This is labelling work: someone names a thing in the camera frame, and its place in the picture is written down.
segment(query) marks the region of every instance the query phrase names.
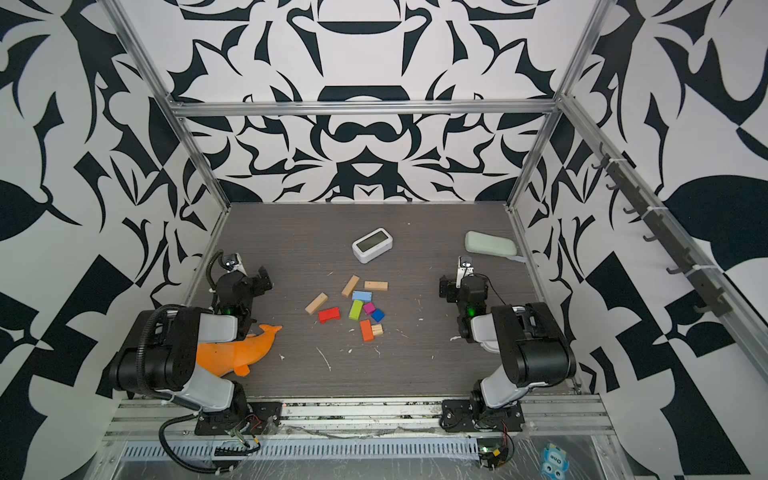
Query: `orange plush toy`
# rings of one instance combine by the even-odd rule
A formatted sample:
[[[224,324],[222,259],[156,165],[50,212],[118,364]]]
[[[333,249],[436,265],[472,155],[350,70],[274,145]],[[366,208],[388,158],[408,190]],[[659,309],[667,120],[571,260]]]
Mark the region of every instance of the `orange plush toy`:
[[[248,366],[261,360],[272,348],[275,333],[281,325],[259,325],[264,331],[259,336],[249,335],[240,342],[200,343],[197,345],[197,364],[215,376],[232,372],[238,376],[250,373]]]

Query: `blue cartoon keychain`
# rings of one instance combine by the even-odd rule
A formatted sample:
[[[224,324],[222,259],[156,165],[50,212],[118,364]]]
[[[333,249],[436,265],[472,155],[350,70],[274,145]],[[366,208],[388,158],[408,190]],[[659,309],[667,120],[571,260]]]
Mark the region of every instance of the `blue cartoon keychain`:
[[[544,458],[541,463],[541,473],[552,480],[565,480],[565,472],[568,470],[565,450],[560,450],[555,444],[550,443],[541,452],[541,456]]]

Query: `gray wood grain surface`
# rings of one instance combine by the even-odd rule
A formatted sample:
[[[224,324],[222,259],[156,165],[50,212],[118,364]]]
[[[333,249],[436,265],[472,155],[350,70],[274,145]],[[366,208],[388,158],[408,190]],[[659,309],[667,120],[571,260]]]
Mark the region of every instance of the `gray wood grain surface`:
[[[392,234],[394,246],[363,265],[352,243],[378,227]],[[250,396],[467,394],[501,362],[478,344],[451,341],[458,335],[457,309],[438,297],[440,276],[455,276],[468,230],[512,238],[506,211],[497,203],[234,204],[218,247],[239,252],[252,275],[260,265],[267,268],[275,287],[254,300],[253,317],[283,329],[248,376],[227,378],[242,383]],[[475,272],[488,275],[506,302],[536,300],[524,264],[472,258]],[[214,279],[222,272],[216,266]],[[389,282],[389,291],[373,293],[386,317],[384,335],[371,343],[362,341],[359,324],[347,318],[352,300],[341,290],[353,274],[361,278],[358,290],[365,280]],[[338,306],[341,320],[321,325],[317,315],[304,311],[320,292],[329,297],[323,308]],[[210,305],[204,281],[194,304]],[[488,304],[500,304],[492,292]],[[257,325],[252,330],[261,331]]]

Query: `white digital clock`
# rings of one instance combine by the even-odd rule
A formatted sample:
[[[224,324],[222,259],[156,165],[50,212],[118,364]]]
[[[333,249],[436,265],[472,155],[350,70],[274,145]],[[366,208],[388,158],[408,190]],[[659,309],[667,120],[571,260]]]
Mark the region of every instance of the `white digital clock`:
[[[352,244],[352,252],[360,263],[368,263],[391,248],[392,235],[383,228],[377,228]]]

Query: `black and white wallpaper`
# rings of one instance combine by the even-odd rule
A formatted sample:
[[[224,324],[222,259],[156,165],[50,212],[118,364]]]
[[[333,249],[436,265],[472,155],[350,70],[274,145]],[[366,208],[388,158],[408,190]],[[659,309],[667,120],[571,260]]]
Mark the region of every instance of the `black and white wallpaper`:
[[[187,119],[235,202],[507,200],[542,114]]]
[[[178,101],[316,101],[551,98],[594,0],[123,3]]]
[[[764,2],[620,0],[575,91],[764,316],[767,18]],[[517,206],[584,386],[637,478],[764,478],[768,385],[597,162],[563,118]]]
[[[768,316],[768,2],[620,0],[575,97]]]
[[[220,208],[94,0],[0,5],[3,478],[63,478],[139,311],[183,299]]]

